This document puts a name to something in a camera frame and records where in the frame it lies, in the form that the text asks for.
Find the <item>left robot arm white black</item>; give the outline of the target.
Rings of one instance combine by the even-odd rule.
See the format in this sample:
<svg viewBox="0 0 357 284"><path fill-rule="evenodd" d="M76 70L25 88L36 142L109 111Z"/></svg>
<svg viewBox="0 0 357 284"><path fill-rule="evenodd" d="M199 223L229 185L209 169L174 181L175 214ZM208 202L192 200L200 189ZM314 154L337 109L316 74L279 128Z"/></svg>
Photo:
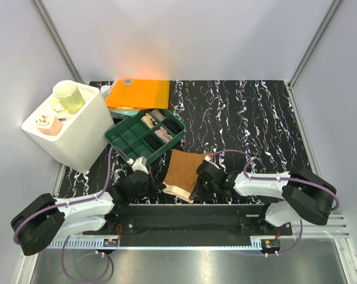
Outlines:
<svg viewBox="0 0 357 284"><path fill-rule="evenodd" d="M133 199L155 195L165 187L137 170L91 195L59 199L42 194L12 219L14 242L25 256L32 256L69 235L110 235L116 231L119 211Z"/></svg>

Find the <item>brown boxer briefs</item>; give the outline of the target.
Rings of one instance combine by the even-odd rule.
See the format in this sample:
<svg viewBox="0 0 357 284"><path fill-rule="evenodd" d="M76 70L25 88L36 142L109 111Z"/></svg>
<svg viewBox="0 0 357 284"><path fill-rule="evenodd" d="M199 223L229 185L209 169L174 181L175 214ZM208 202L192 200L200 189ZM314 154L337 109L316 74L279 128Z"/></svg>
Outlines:
<svg viewBox="0 0 357 284"><path fill-rule="evenodd" d="M196 171L205 157L210 155L211 153L197 154L173 150L168 172L163 181L166 186L163 193L193 204L194 201L190 199L190 196L197 184L198 175Z"/></svg>

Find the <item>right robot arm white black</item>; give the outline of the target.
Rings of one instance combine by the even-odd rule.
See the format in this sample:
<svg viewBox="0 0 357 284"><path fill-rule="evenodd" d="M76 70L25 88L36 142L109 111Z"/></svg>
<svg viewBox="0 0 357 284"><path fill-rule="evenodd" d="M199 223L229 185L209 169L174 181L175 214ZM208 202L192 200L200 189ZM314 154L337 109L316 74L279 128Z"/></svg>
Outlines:
<svg viewBox="0 0 357 284"><path fill-rule="evenodd" d="M293 221L326 225L333 205L338 204L336 188L306 168L254 175L241 170L225 172L215 163L204 160L197 168L197 176L197 184L189 197L194 201L208 201L214 195L280 199L265 205L257 221L259 231L267 235Z"/></svg>

